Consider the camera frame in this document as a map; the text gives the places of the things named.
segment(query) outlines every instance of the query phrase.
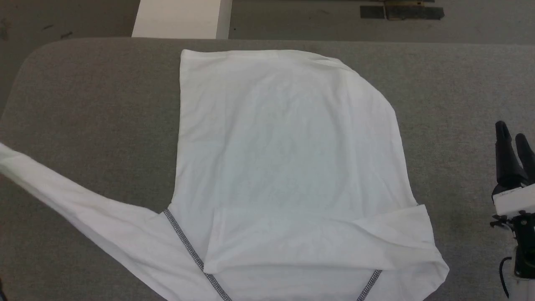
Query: gray fabric surface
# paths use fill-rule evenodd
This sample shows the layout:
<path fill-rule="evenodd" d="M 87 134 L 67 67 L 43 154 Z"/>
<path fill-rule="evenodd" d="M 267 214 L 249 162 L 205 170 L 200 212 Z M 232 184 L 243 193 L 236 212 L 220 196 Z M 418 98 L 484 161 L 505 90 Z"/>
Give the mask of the gray fabric surface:
<path fill-rule="evenodd" d="M 494 122 L 535 143 L 535 47 L 82 39 L 24 62 L 0 141 L 106 197 L 171 200 L 182 49 L 298 49 L 341 59 L 390 101 L 412 190 L 451 271 L 429 300 L 502 300 L 513 240 L 491 229 Z M 0 277 L 11 300 L 161 300 L 61 216 L 0 177 Z"/>

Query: garment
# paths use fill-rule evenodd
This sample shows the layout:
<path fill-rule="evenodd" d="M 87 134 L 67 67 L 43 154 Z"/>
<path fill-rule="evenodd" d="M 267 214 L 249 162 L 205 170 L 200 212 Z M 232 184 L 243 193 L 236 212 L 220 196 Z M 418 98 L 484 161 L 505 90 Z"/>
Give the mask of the garment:
<path fill-rule="evenodd" d="M 394 110 L 355 71 L 301 51 L 184 50 L 180 89 L 163 213 L 5 145 L 0 172 L 167 300 L 225 299 L 220 287 L 235 301 L 410 301 L 445 280 Z"/>

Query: concrete floor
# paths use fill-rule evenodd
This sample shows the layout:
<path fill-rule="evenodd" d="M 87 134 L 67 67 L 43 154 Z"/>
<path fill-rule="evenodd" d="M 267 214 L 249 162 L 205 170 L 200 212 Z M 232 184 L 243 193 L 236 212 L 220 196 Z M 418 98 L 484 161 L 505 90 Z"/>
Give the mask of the concrete floor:
<path fill-rule="evenodd" d="M 130 36 L 139 0 L 1 0 L 0 111 L 20 64 L 61 39 Z M 534 0 L 437 0 L 441 21 L 360 19 L 350 0 L 233 0 L 230 39 L 534 44 Z"/>

